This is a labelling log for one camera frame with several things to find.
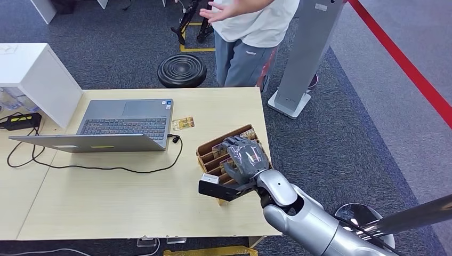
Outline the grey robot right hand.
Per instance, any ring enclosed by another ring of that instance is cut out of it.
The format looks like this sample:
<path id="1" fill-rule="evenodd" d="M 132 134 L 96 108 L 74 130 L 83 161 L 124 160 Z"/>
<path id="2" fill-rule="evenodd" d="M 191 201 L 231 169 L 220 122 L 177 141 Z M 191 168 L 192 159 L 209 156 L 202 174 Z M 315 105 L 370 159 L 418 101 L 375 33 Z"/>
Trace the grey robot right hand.
<path id="1" fill-rule="evenodd" d="M 261 146 L 254 140 L 240 136 L 227 137 L 219 147 L 226 150 L 235 167 L 222 164 L 225 172 L 238 184 L 249 183 L 260 172 L 270 169 L 270 162 Z"/>

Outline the person's right hand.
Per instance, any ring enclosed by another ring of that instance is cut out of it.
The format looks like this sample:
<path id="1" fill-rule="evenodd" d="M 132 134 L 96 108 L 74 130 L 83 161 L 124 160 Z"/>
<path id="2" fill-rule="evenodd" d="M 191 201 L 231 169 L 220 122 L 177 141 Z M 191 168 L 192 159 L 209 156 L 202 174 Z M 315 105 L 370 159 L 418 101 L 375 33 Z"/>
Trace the person's right hand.
<path id="1" fill-rule="evenodd" d="M 208 2 L 208 8 L 200 9 L 199 15 L 207 19 L 208 23 L 222 21 L 238 15 L 234 5 L 221 5 L 215 2 Z"/>

